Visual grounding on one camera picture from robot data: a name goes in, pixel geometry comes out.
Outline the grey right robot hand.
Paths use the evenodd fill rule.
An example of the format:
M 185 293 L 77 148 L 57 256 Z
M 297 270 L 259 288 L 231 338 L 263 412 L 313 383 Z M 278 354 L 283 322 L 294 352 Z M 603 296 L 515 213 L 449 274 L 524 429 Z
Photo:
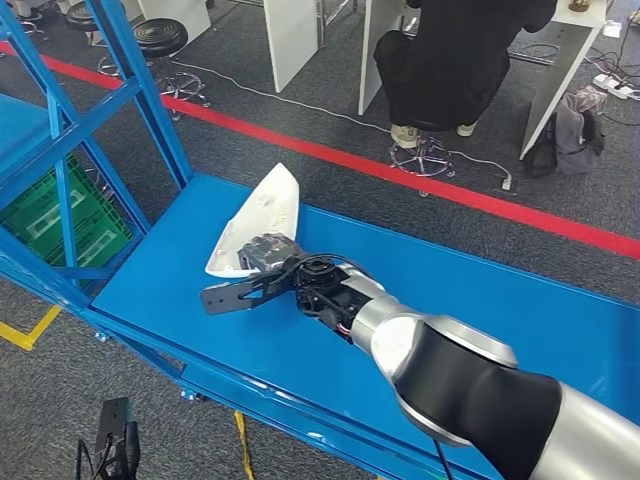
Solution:
M 265 233 L 254 236 L 244 244 L 238 252 L 241 267 L 248 270 L 269 272 L 280 268 L 289 257 L 302 253 L 302 249 L 282 233 Z

